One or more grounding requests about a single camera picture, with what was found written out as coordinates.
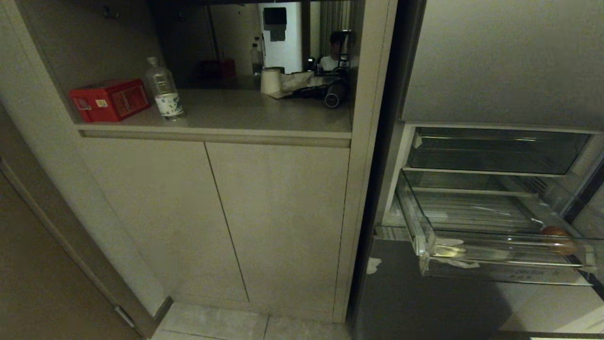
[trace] tile floor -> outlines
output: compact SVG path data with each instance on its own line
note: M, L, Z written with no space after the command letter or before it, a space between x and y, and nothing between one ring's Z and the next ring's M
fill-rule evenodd
M152 340L350 340L343 325L174 303Z

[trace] toilet paper roll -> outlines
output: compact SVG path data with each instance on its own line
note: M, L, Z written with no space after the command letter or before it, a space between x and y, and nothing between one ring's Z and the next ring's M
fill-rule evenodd
M279 91L281 91L281 71L278 68L262 70L260 92L271 94Z

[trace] bottle label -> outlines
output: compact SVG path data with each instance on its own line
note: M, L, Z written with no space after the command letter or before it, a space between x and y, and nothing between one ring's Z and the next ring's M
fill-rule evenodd
M164 117L177 116L184 113L178 93L160 94L155 96L159 113Z

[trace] man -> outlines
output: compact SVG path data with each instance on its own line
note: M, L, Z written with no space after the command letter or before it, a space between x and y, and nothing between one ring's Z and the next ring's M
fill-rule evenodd
M329 37L329 42L331 43L331 51L328 56L324 56L319 61L319 66L323 71L333 71L334 68L340 66L345 66L345 61L339 62L340 51L342 48L342 43L344 42L345 35L342 32L333 32L331 37Z

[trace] bottle cap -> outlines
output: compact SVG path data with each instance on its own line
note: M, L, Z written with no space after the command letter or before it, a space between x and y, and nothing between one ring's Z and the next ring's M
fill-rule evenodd
M148 57L147 61L151 64L151 66L153 67L157 67L159 65L158 61L157 61L157 57Z

